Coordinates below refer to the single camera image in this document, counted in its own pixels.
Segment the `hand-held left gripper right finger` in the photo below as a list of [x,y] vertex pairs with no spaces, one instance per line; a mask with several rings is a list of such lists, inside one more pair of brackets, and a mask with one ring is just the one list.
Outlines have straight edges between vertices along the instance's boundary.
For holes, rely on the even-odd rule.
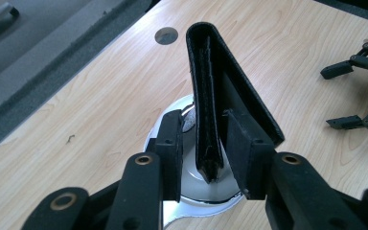
[[233,110],[225,151],[246,198],[263,199],[273,230],[364,230],[364,223],[311,163],[273,142],[250,117]]

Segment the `white bowl with silver rim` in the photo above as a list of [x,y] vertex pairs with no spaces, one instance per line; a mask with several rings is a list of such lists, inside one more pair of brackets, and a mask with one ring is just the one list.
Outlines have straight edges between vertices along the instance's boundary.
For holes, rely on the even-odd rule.
[[211,205],[219,205],[227,202],[237,203],[242,198],[242,193],[226,156],[223,157],[224,168],[219,173],[217,182],[205,182],[202,175],[196,169],[196,111],[194,96],[192,94],[175,101],[163,111],[150,130],[144,149],[150,145],[150,139],[157,136],[163,116],[177,109],[182,111],[184,119],[180,202],[195,201]]

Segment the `round table grommet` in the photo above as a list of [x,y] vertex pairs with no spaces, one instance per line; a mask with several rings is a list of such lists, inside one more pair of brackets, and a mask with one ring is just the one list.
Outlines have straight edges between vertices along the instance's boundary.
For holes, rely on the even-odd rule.
[[154,39],[160,45],[170,45],[178,39],[178,31],[172,27],[164,27],[155,33]]

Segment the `white stand with pole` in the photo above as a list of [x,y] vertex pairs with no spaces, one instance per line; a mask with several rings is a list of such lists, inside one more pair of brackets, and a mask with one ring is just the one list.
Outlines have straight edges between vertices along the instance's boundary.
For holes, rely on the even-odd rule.
[[208,204],[191,200],[163,202],[163,228],[183,218],[205,218],[217,215],[227,209],[225,205]]

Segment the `black leather wallet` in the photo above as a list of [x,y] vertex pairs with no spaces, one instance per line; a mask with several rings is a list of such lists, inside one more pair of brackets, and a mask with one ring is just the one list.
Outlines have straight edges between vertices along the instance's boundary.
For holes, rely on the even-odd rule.
[[219,178],[227,157],[228,110],[252,118],[274,148],[285,137],[213,24],[195,23],[186,41],[195,96],[195,165],[210,183]]

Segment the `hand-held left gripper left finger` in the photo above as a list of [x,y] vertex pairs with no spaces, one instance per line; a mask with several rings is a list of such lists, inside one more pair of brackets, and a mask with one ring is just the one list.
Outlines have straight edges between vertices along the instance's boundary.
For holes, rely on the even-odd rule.
[[182,153],[182,116],[173,110],[147,150],[127,160],[106,230],[163,229],[163,202],[180,199]]

